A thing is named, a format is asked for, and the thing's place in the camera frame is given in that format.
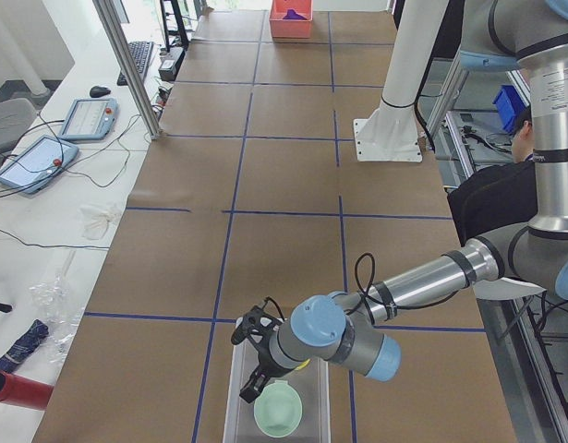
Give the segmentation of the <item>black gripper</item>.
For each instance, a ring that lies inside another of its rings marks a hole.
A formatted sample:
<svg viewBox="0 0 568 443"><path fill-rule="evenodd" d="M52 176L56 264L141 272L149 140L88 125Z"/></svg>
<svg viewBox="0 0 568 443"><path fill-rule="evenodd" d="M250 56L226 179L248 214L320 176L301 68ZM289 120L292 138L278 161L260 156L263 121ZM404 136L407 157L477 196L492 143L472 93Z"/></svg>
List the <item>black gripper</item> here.
<svg viewBox="0 0 568 443"><path fill-rule="evenodd" d="M291 372L290 368L275 361L271 355L268 342L255 342L254 348L258 353L258 366L239 391L239 397L243 401L255 401L263 392L268 378L283 377Z"/></svg>

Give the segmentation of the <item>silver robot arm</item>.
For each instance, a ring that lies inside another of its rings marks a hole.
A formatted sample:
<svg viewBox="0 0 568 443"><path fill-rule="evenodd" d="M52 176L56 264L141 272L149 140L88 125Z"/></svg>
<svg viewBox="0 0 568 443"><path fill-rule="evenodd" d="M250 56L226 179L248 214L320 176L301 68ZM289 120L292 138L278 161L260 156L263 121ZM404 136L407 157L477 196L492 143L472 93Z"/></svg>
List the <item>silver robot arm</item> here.
<svg viewBox="0 0 568 443"><path fill-rule="evenodd" d="M517 278L568 300L568 1L468 1L462 42L474 68L496 57L500 70L528 71L537 214L355 293L312 296L287 319L254 306L231 338L233 344L249 341L258 355L240 391L244 401L253 402L270 380L308 359L391 379L401 350L374 324L444 302L479 281Z"/></svg>

